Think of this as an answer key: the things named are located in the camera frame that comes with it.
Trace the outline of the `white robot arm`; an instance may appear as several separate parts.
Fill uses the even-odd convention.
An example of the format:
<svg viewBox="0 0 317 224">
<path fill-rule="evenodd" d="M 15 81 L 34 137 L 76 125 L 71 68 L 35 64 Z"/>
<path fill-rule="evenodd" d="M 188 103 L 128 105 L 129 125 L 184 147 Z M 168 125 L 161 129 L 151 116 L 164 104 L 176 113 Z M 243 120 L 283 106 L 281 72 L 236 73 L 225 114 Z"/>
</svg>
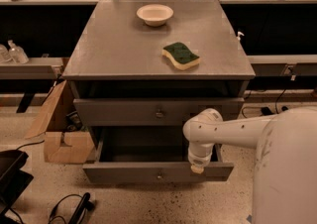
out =
<svg viewBox="0 0 317 224">
<path fill-rule="evenodd" d="M 256 150 L 252 224 L 317 224 L 317 108 L 225 121 L 206 109 L 183 126 L 191 170 L 202 173 L 212 147 Z"/>
</svg>

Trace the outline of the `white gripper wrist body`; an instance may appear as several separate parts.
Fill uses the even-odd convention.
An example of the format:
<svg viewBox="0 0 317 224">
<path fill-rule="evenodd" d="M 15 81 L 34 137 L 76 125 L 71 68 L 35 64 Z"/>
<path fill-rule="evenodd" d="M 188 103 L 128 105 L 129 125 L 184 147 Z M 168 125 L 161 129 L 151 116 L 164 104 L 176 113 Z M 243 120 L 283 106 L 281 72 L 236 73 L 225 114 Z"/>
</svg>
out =
<svg viewBox="0 0 317 224">
<path fill-rule="evenodd" d="M 214 133 L 217 124 L 222 121 L 217 110 L 208 108 L 183 125 L 182 132 L 189 142 L 188 160 L 192 168 L 206 168 L 210 164 L 215 145 Z"/>
</svg>

